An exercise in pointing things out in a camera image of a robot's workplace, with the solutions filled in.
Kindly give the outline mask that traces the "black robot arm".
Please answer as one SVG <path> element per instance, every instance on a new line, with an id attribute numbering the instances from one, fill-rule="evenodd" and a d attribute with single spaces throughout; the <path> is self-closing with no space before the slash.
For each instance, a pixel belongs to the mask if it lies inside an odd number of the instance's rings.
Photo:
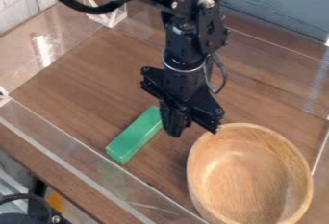
<path id="1" fill-rule="evenodd" d="M 70 9 L 88 14 L 105 14 L 132 0 L 106 0 L 90 7 L 77 0 L 57 0 Z M 216 50 L 225 45 L 228 29 L 220 12 L 220 0 L 143 0 L 160 12 L 165 30 L 161 69 L 141 68 L 141 88 L 159 100 L 163 128 L 179 137 L 184 128 L 197 124 L 213 133 L 224 109 L 213 96 L 212 69 L 224 67 Z"/>

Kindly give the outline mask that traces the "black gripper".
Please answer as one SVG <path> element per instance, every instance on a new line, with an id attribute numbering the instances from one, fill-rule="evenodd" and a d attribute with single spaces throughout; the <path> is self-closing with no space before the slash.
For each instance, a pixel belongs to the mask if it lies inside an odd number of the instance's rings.
<path id="1" fill-rule="evenodd" d="M 207 68 L 200 66 L 180 70 L 144 66 L 141 75 L 141 89 L 159 100 L 161 124 L 167 134 L 179 137 L 191 125 L 191 120 L 215 134 L 224 109 L 213 99 Z"/>

